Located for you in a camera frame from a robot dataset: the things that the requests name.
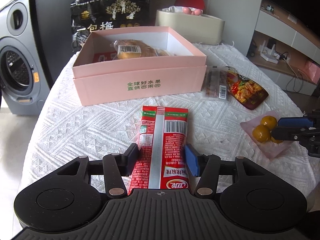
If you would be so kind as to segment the yellow candied fruit packet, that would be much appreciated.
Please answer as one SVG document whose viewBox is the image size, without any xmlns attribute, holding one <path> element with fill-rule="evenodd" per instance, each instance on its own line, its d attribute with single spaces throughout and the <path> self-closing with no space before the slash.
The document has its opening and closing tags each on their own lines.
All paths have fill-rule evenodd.
<svg viewBox="0 0 320 240">
<path fill-rule="evenodd" d="M 275 111 L 269 111 L 247 122 L 241 122 L 241 128 L 258 146 L 268 159 L 273 159 L 283 153 L 292 144 L 290 141 L 276 140 L 271 132 L 278 125 L 279 116 Z"/>
</svg>

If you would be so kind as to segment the long red sausage packet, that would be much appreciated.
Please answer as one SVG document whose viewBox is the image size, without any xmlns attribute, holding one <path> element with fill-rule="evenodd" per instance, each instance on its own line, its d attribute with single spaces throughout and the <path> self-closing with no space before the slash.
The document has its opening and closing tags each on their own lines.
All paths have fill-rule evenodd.
<svg viewBox="0 0 320 240">
<path fill-rule="evenodd" d="M 134 189 L 187 189 L 184 161 L 188 130 L 185 108 L 143 106 L 140 122 L 140 155 L 131 174 Z"/>
</svg>

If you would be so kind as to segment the maroon chicken snack pouch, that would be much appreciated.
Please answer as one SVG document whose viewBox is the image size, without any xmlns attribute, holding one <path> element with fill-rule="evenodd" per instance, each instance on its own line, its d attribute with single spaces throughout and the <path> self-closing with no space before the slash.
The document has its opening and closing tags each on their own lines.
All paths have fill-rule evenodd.
<svg viewBox="0 0 320 240">
<path fill-rule="evenodd" d="M 258 83 L 240 75 L 234 68 L 227 67 L 228 92 L 249 110 L 255 110 L 269 96 Z"/>
</svg>

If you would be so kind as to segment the clear dark jerky packet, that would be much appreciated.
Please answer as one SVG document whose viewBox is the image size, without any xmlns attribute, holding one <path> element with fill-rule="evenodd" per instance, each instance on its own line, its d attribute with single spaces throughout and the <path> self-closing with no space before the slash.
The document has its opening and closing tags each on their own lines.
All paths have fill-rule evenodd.
<svg viewBox="0 0 320 240">
<path fill-rule="evenodd" d="M 201 90 L 204 100 L 228 100 L 227 74 L 227 67 L 207 67 Z"/>
</svg>

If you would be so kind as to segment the small red snack packet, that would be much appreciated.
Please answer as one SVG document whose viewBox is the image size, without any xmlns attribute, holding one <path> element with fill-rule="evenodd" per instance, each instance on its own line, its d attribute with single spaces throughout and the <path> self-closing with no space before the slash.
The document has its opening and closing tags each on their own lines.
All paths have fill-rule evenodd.
<svg viewBox="0 0 320 240">
<path fill-rule="evenodd" d="M 93 63 L 111 61 L 117 56 L 116 51 L 105 52 L 105 53 L 96 53 L 93 57 Z"/>
</svg>

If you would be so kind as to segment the orange bread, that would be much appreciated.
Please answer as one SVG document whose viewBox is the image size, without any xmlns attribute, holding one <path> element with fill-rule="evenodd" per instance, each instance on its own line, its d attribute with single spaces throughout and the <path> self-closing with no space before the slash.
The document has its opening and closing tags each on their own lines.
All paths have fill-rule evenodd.
<svg viewBox="0 0 320 240">
<path fill-rule="evenodd" d="M 121 60 L 175 55 L 164 49 L 153 48 L 140 40 L 116 40 L 110 46 L 116 50 L 116 58 Z"/>
</svg>

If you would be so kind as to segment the white woven table cloth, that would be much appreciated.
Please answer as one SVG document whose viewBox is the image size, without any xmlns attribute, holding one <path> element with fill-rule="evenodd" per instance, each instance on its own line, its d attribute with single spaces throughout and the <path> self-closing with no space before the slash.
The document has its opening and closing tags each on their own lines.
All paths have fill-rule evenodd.
<svg viewBox="0 0 320 240">
<path fill-rule="evenodd" d="M 84 107 L 73 82 L 71 58 L 51 89 L 35 125 L 20 183 L 25 188 L 74 158 L 86 155 L 99 160 L 110 153 L 123 153 L 139 139 L 143 106 L 186 108 L 189 111 L 187 142 L 202 154 L 223 160 L 244 156 L 271 171 L 308 195 L 319 183 L 319 159 L 308 156 L 293 143 L 274 159 L 266 158 L 241 128 L 242 122 L 269 111 L 281 117 L 301 116 L 301 110 L 265 73 L 230 45 L 199 49 L 213 66 L 231 66 L 259 83 L 268 98 L 250 111 L 234 98 L 206 100 L 201 93 L 177 94 L 119 101 Z"/>
</svg>

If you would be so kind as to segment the white cabinet shelf unit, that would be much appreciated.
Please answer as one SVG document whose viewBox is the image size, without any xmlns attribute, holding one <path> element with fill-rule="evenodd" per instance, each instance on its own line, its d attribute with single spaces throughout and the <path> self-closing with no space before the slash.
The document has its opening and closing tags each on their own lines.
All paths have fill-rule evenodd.
<svg viewBox="0 0 320 240">
<path fill-rule="evenodd" d="M 303 72 L 306 61 L 319 65 L 319 38 L 297 18 L 269 0 L 204 0 L 206 12 L 225 21 L 222 40 L 261 67 L 282 89 L 319 96 Z M 258 51 L 263 41 L 276 43 L 278 64 L 265 61 Z"/>
</svg>

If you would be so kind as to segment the pink cardboard box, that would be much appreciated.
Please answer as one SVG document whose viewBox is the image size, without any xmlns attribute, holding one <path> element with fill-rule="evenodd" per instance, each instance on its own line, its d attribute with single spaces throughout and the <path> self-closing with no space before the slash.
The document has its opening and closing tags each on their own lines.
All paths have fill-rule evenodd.
<svg viewBox="0 0 320 240">
<path fill-rule="evenodd" d="M 93 63 L 96 53 L 116 51 L 116 40 L 140 40 L 174 56 L 115 59 Z M 84 106 L 199 92 L 206 55 L 170 27 L 129 27 L 92 32 L 72 66 Z"/>
</svg>

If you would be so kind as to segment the grey washing machine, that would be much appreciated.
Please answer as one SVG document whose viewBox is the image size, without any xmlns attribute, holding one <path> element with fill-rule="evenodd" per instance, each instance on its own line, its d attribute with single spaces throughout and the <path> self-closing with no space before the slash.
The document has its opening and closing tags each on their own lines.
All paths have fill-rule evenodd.
<svg viewBox="0 0 320 240">
<path fill-rule="evenodd" d="M 1 95 L 15 115 L 39 115 L 51 88 L 35 0 L 1 9 Z"/>
</svg>

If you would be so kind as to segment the cream tissue box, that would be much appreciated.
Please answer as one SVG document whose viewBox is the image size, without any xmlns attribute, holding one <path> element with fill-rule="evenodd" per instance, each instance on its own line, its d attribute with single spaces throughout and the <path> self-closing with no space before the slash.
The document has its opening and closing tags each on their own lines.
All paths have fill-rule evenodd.
<svg viewBox="0 0 320 240">
<path fill-rule="evenodd" d="M 222 40 L 225 21 L 204 13 L 196 16 L 159 9 L 155 25 L 170 27 L 191 43 L 217 45 Z"/>
</svg>

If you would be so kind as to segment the pink bow ornament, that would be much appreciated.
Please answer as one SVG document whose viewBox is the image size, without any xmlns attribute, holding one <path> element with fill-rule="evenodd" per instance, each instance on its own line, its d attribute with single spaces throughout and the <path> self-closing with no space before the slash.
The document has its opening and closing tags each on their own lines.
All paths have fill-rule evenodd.
<svg viewBox="0 0 320 240">
<path fill-rule="evenodd" d="M 196 16 L 201 16 L 203 13 L 203 11 L 201 9 L 190 8 L 190 7 L 183 7 L 182 11 L 184 14 L 196 15 Z"/>
</svg>

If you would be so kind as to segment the black plum snack bag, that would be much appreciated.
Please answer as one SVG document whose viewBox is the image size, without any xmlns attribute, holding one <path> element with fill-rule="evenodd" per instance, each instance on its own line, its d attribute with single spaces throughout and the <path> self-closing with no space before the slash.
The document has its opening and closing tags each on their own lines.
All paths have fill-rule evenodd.
<svg viewBox="0 0 320 240">
<path fill-rule="evenodd" d="M 90 33 L 149 25 L 150 0 L 75 0 L 71 3 L 72 49 L 80 51 Z"/>
</svg>

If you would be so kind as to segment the red round cushion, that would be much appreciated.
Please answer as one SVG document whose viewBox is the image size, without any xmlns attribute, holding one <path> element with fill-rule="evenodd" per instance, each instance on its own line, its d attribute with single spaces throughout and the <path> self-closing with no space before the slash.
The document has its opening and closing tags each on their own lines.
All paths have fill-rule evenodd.
<svg viewBox="0 0 320 240">
<path fill-rule="evenodd" d="M 176 0 L 174 6 L 192 7 L 203 10 L 205 8 L 204 0 Z"/>
</svg>

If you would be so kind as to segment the white tissue paper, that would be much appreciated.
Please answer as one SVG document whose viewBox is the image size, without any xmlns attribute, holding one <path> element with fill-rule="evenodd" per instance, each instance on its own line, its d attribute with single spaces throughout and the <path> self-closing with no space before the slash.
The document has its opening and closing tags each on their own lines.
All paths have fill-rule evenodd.
<svg viewBox="0 0 320 240">
<path fill-rule="evenodd" d="M 172 13 L 183 13 L 183 8 L 184 7 L 180 7 L 180 6 L 170 6 L 168 8 L 163 8 L 162 11 L 163 12 L 172 12 Z"/>
</svg>

